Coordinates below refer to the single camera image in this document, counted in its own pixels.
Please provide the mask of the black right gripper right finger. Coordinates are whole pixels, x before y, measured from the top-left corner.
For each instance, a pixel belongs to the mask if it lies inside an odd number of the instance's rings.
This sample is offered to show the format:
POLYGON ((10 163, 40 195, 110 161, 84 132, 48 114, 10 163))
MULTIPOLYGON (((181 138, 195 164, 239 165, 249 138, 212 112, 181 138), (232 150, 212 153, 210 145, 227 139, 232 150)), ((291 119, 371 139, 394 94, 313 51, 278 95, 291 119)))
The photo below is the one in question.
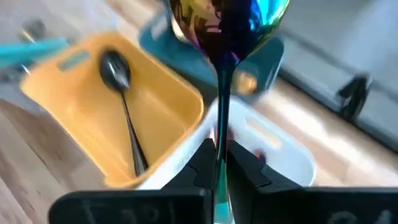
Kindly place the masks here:
POLYGON ((398 224, 398 187, 302 187, 228 142, 235 224, 398 224))

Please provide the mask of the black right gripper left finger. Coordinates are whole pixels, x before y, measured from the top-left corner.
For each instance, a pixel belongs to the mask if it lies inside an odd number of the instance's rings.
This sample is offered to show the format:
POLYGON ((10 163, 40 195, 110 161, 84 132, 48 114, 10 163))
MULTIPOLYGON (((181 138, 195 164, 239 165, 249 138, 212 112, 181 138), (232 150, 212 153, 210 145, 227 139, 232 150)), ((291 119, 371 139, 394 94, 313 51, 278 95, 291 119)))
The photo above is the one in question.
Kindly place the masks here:
POLYGON ((48 212, 49 224, 213 224, 216 149, 205 139, 159 190, 70 192, 48 212))

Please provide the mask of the black metal spoon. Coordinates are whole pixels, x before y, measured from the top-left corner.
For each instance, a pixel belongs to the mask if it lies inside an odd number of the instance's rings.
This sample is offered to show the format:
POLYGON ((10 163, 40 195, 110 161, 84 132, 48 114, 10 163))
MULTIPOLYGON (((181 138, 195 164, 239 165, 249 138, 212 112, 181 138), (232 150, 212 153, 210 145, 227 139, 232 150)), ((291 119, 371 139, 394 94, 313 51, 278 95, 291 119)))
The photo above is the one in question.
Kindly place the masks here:
POLYGON ((148 169, 149 165, 137 139, 124 94, 130 88, 130 66, 127 59, 116 49, 106 49, 99 58, 99 74, 103 83, 121 96, 129 130, 134 172, 139 176, 148 169))

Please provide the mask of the white plastic bin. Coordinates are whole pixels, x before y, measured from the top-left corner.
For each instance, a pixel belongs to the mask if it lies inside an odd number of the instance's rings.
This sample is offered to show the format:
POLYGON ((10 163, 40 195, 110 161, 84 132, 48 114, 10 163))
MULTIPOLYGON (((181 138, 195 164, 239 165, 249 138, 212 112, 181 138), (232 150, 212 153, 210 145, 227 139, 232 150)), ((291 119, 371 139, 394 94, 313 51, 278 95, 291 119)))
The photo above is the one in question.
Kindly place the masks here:
MULTIPOLYGON (((138 189, 160 189, 177 175, 216 125, 215 100, 196 130, 138 189)), ((229 103, 229 124, 234 140, 251 153, 262 150, 266 164, 302 186, 311 186, 317 174, 312 153, 251 105, 233 96, 229 103)))

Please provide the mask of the black table clamp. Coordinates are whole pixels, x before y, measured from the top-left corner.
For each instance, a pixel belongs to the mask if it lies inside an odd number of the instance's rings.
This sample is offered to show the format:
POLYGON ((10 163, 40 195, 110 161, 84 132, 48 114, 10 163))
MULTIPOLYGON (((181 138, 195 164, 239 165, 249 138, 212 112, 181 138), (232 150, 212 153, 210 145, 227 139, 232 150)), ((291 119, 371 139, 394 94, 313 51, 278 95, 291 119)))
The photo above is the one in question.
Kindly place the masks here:
POLYGON ((366 72, 357 73, 347 84, 337 91, 341 98, 340 115, 353 122, 360 114, 372 85, 372 78, 366 72))

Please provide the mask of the yellow plastic bin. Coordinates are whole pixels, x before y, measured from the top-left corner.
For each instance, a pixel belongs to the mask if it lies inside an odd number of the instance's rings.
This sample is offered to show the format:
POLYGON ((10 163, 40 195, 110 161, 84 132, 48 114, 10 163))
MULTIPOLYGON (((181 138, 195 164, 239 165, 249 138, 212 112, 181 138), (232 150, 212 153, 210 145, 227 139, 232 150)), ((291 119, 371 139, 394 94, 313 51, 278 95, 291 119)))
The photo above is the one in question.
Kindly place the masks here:
POLYGON ((200 123, 200 92, 119 32, 84 38, 39 63, 22 92, 46 109, 104 175, 111 188, 148 179, 200 123), (131 68, 124 96, 108 89, 99 72, 106 49, 131 68))

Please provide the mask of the teal plastic bin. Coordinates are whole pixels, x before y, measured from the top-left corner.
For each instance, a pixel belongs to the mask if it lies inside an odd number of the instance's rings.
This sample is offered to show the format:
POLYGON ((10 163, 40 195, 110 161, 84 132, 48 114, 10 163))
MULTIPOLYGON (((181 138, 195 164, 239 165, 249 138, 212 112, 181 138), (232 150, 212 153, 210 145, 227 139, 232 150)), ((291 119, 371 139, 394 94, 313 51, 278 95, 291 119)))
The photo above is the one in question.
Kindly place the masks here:
MULTIPOLYGON (((203 54, 192 45, 177 39, 171 25, 171 15, 166 9, 159 11, 139 36, 140 46, 157 60, 175 70, 196 86, 207 103, 217 97, 217 77, 203 54)), ((260 50, 240 63, 236 71, 253 74, 257 89, 253 94, 243 95, 233 87, 231 93, 245 102, 256 101, 273 84, 284 56, 284 44, 279 37, 272 37, 260 50)))

